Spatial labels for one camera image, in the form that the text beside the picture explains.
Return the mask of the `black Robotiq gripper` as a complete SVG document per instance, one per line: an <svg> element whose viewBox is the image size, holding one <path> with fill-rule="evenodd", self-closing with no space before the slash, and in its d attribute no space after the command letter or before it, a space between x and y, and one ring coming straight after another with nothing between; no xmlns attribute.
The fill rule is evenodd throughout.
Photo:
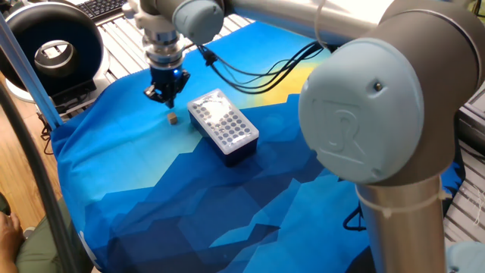
<svg viewBox="0 0 485 273"><path fill-rule="evenodd" d="M181 93L190 78L190 73L181 66L160 69L150 67L152 85L144 90L144 94L156 102L166 102L168 108L174 107L174 100L178 93Z"/></svg>

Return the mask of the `person's left hand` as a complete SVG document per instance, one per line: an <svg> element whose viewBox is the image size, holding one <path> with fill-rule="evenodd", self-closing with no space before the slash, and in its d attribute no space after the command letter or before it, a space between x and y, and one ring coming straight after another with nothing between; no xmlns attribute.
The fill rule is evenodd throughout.
<svg viewBox="0 0 485 273"><path fill-rule="evenodd" d="M19 218L1 213L1 273L18 273L15 265L20 246L24 241Z"/></svg>

